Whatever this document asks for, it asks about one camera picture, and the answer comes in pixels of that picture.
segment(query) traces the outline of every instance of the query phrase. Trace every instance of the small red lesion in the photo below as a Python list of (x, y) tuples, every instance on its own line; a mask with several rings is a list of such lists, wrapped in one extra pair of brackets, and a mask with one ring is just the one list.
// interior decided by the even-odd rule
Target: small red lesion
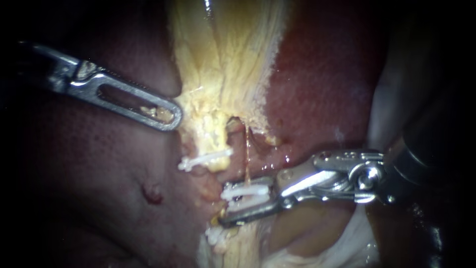
[(142, 186), (142, 195), (149, 204), (160, 205), (164, 201), (164, 196), (161, 193), (161, 187), (158, 184), (151, 186)]

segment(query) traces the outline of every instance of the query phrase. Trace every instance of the blood spot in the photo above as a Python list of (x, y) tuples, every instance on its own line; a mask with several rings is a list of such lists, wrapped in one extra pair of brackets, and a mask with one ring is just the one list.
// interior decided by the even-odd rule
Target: blood spot
[(142, 186), (142, 193), (149, 204), (160, 205), (164, 201), (159, 184)]

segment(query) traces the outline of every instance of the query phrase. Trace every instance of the metal grasper jaw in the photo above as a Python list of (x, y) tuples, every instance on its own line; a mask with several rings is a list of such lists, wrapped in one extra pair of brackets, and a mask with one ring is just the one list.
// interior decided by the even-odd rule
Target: metal grasper jaw
[(218, 221), (225, 228), (240, 226), (305, 200), (371, 202), (384, 175), (382, 161), (382, 154), (370, 150), (323, 151), (275, 177), (228, 183), (222, 199), (229, 207)]
[(182, 109), (173, 100), (90, 61), (29, 42), (18, 43), (18, 54), (18, 74), (29, 84), (94, 104), (158, 131), (172, 131), (181, 123)]

